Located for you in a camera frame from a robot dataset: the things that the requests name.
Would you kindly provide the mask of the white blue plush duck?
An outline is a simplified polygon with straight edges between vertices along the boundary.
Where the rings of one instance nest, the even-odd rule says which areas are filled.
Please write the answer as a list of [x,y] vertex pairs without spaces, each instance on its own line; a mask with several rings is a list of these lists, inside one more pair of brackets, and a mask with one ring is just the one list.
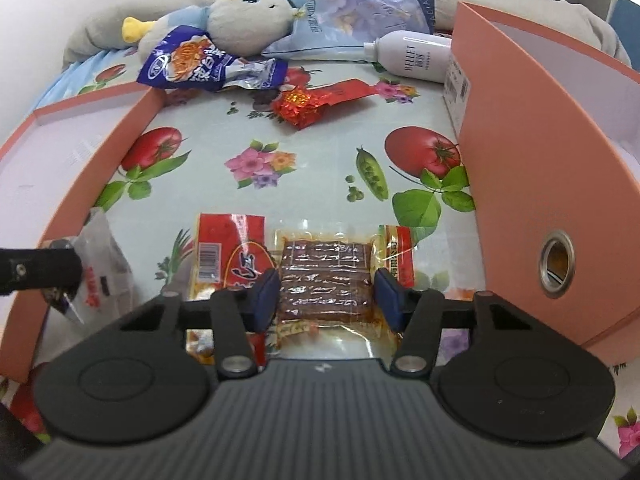
[[254,56],[292,32],[307,0],[216,0],[209,6],[186,6],[154,21],[128,16],[122,40],[135,44],[142,60],[170,32],[190,26],[206,32],[213,44],[232,55]]

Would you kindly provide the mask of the white lotion bottle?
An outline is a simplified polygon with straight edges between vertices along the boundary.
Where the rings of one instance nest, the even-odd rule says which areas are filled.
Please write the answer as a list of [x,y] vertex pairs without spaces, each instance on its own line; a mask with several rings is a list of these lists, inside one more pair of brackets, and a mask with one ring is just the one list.
[[363,44],[369,61],[380,64],[387,73],[442,84],[451,58],[448,37],[395,30]]

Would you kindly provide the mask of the pink cardboard box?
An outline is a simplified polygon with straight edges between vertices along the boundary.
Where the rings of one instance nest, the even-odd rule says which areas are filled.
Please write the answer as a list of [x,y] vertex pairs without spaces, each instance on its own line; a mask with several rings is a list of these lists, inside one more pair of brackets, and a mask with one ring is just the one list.
[[608,364],[639,354],[639,75],[460,4],[450,113],[486,284]]

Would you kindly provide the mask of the blue white snack bag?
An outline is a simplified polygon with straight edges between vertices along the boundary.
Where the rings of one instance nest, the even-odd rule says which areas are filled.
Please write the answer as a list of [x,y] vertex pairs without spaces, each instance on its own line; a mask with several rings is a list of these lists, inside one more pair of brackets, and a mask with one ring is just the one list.
[[239,58],[218,49],[204,30],[180,25],[151,51],[137,82],[159,89],[270,90],[284,83],[287,72],[285,60]]

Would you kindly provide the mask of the blue chair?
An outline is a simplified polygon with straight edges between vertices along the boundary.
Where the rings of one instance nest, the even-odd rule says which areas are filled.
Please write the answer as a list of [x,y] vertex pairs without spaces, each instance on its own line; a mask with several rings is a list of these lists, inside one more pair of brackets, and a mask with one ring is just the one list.
[[640,6],[631,0],[616,0],[608,22],[620,38],[632,68],[640,70]]

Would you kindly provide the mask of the red brown strip snack pack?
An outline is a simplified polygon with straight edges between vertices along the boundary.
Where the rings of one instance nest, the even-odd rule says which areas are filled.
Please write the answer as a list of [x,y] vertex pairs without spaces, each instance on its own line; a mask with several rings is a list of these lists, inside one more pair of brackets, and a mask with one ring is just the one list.
[[251,288],[277,273],[277,307],[247,339],[259,366],[280,359],[380,359],[390,362],[399,328],[374,301],[374,274],[385,269],[406,287],[416,282],[413,236],[403,226],[380,226],[372,236],[277,230],[244,214],[200,214],[181,230],[158,266],[167,285],[191,300],[224,287]]

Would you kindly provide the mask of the pink box lid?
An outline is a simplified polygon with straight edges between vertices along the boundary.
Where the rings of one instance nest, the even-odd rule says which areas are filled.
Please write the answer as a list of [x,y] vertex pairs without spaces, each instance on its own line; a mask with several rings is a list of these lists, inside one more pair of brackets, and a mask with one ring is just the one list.
[[38,108],[1,148],[1,244],[73,236],[134,140],[164,104],[136,82]]

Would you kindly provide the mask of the floral bed sheet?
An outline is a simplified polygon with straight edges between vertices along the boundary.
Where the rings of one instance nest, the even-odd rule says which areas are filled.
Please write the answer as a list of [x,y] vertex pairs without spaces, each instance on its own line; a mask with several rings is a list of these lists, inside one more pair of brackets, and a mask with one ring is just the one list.
[[409,170],[430,161],[433,141],[457,144],[439,84],[366,64],[294,64],[294,87],[356,78],[373,89],[296,130],[271,111],[274,91],[128,91],[138,69],[129,52],[102,54],[62,80],[88,102],[35,110],[18,129],[1,163],[3,243],[19,240],[21,226],[38,240],[42,225],[30,215],[68,211],[78,185],[105,212],[140,301],[165,289],[203,299],[228,278],[235,241],[208,242],[203,216],[246,224],[238,285],[277,262],[287,237],[370,243],[393,226],[411,230],[417,288],[466,299],[484,285],[462,172],[437,191]]

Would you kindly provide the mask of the white label dark snack pack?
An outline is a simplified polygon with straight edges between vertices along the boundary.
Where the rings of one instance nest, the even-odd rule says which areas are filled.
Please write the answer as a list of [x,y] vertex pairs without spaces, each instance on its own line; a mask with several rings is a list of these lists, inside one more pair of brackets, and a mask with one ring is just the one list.
[[86,334],[131,311],[134,278],[102,208],[90,210],[77,236],[47,240],[44,248],[73,249],[80,259],[82,271],[77,286],[50,287],[41,292],[51,308]]

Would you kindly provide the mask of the small red foil packet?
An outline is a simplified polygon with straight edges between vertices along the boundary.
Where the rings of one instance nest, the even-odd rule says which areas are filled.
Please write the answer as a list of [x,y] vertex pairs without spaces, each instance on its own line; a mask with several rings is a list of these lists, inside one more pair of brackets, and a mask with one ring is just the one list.
[[329,107],[374,95],[374,88],[359,79],[347,79],[319,88],[296,86],[283,91],[271,103],[271,110],[284,122],[300,130],[318,122]]

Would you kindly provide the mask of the facial tissue pack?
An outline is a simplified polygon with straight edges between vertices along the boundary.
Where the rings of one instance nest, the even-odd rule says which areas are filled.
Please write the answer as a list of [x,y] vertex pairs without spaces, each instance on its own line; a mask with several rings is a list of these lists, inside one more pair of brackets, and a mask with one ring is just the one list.
[[266,58],[370,61],[364,46],[396,30],[431,34],[435,0],[307,0],[288,34],[266,47]]

